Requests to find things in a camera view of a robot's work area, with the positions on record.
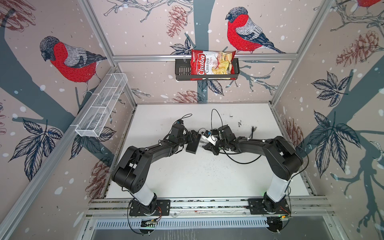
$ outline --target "pine cone illustration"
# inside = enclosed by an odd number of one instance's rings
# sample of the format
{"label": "pine cone illustration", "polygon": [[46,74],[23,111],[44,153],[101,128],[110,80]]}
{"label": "pine cone illustration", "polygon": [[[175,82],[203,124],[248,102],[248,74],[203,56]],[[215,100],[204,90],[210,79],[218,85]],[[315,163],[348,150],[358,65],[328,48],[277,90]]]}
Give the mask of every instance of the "pine cone illustration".
{"label": "pine cone illustration", "polygon": [[184,26],[187,25],[187,12],[181,6],[173,6],[168,13],[167,34],[173,38],[175,34],[179,35],[184,30]]}
{"label": "pine cone illustration", "polygon": [[364,62],[379,48],[379,35],[375,31],[368,31],[359,35],[342,54],[337,56],[336,65],[349,66],[352,63]]}
{"label": "pine cone illustration", "polygon": [[35,25],[36,18],[31,10],[36,8],[26,0],[0,0],[0,20],[2,21],[12,9],[15,12],[7,19],[6,28],[22,32],[29,24]]}
{"label": "pine cone illustration", "polygon": [[293,118],[290,120],[285,119],[285,122],[283,122],[283,125],[291,141],[294,144],[299,145],[301,147],[302,141],[304,140],[303,131],[301,130],[301,127],[299,127],[295,123]]}
{"label": "pine cone illustration", "polygon": [[193,90],[187,90],[182,93],[177,92],[175,97],[176,98],[172,98],[172,100],[176,103],[198,103],[199,100],[202,101],[201,96]]}
{"label": "pine cone illustration", "polygon": [[85,191],[88,192],[87,197],[91,198],[89,204],[93,199],[101,197],[108,173],[109,167],[102,161],[98,161],[92,168],[91,179],[89,180],[90,185],[85,189]]}

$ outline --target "chip bag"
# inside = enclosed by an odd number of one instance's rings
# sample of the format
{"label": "chip bag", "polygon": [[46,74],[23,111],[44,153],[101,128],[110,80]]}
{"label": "chip bag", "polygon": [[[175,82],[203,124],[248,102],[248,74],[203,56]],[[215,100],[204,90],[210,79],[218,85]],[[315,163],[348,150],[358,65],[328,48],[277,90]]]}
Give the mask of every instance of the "chip bag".
{"label": "chip bag", "polygon": [[[213,74],[235,74],[232,67],[232,60],[235,51],[231,53],[192,50],[191,74],[192,75],[213,75]],[[208,79],[231,79],[235,78],[208,78]]]}

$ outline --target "metal grate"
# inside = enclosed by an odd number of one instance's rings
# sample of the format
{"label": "metal grate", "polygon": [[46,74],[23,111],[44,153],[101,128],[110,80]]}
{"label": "metal grate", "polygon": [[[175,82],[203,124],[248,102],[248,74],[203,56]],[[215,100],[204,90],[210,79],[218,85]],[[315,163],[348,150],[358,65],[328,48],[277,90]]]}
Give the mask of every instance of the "metal grate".
{"label": "metal grate", "polygon": [[[129,220],[132,228],[141,227],[141,218]],[[156,229],[192,229],[192,228],[254,228],[269,227],[266,217],[225,217],[225,218],[163,218]],[[127,219],[99,219],[95,229],[129,229]]]}
{"label": "metal grate", "polygon": [[99,137],[113,107],[119,99],[124,86],[127,83],[127,76],[124,73],[113,73],[98,93],[91,107],[87,110],[76,128],[77,134],[81,137]]}

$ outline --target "white table surface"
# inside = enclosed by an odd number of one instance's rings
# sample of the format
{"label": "white table surface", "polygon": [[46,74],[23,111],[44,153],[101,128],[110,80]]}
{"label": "white table surface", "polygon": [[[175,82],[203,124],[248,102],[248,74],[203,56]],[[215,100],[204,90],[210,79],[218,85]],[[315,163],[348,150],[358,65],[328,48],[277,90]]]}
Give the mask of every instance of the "white table surface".
{"label": "white table surface", "polygon": [[[279,127],[268,104],[161,104],[139,105],[135,112],[123,152],[129,146],[148,147],[158,143],[168,134],[174,121],[185,114],[185,127],[197,131],[201,127],[210,130],[211,110],[220,113],[223,124],[228,124],[238,136],[249,137],[251,127],[255,139],[281,136]],[[221,126],[220,118],[214,111],[213,128]],[[256,197],[263,196],[268,189],[272,170],[266,157],[261,156],[251,164],[237,164],[226,155],[213,155],[201,147],[196,154],[185,149],[170,157],[151,164],[146,184],[158,197]],[[232,155],[239,162],[249,162],[258,155],[242,153]],[[306,196],[307,189],[300,175],[290,183],[291,196]],[[111,182],[106,198],[131,198],[128,192]]]}

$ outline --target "black mounting plate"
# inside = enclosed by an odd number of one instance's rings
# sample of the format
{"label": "black mounting plate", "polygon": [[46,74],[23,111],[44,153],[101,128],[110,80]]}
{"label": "black mounting plate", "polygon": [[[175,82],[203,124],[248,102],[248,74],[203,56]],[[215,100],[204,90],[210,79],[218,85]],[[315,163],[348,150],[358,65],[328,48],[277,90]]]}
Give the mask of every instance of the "black mounting plate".
{"label": "black mounting plate", "polygon": [[[158,199],[156,201],[155,212],[151,216],[160,216],[159,210],[156,209],[157,207],[160,207],[162,216],[169,216],[170,200]],[[132,205],[131,205],[131,209],[129,211],[129,216],[131,216],[131,217],[138,217],[138,216],[145,217],[148,215],[145,215],[143,212],[143,209],[140,209],[138,201],[133,201]]]}
{"label": "black mounting plate", "polygon": [[[251,212],[251,215],[270,214],[264,209],[263,200],[264,200],[263,197],[248,199],[248,207],[249,207],[249,211]],[[282,201],[276,204],[277,204],[277,210],[274,214],[286,215],[287,212],[291,214],[291,210],[289,209],[286,199],[283,199]]]}

